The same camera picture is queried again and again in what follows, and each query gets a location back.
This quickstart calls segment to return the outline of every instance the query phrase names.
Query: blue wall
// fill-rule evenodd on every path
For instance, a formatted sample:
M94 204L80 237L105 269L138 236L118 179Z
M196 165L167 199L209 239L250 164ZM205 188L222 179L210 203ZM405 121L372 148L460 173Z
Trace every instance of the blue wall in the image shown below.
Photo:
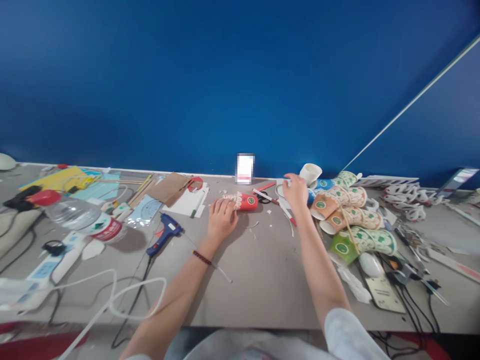
M480 44L452 67L349 167L419 177L442 186L459 168L480 169ZM462 189L480 188L480 173Z
M0 152L211 174L254 152L257 176L305 162L332 176L478 34L479 13L476 0L2 1Z

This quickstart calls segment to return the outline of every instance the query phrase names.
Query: white sleeve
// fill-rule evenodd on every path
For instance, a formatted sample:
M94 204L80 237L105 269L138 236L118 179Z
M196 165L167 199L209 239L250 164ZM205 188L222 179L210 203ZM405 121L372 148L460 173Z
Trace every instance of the white sleeve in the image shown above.
M343 308L330 310L325 318L328 352L341 360L388 360L353 313Z

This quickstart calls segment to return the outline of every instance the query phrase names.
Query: shirt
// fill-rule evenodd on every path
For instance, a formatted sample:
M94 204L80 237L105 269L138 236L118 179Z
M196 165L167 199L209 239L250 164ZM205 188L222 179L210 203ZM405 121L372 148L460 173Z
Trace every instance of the shirt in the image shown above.
M325 318L328 352L298 338L265 331L223 329L201 341L184 360L388 360L353 313L342 308ZM127 360L151 360L138 354Z

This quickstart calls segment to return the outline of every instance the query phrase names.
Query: yellow paper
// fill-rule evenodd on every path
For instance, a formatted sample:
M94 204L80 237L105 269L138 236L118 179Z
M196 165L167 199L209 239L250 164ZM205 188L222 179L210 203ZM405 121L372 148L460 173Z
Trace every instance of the yellow paper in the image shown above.
M33 185L38 185L42 187L42 190L66 192L74 186L81 185L86 178L87 174L78 166L72 166L19 187L18 190L23 191Z

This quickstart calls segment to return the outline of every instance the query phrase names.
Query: white paper cup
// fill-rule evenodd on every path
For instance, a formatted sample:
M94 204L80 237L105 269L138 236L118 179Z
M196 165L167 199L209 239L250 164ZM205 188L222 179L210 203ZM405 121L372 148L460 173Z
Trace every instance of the white paper cup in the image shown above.
M300 177L304 178L306 185L309 186L322 175L322 168L312 163L303 165L300 170Z

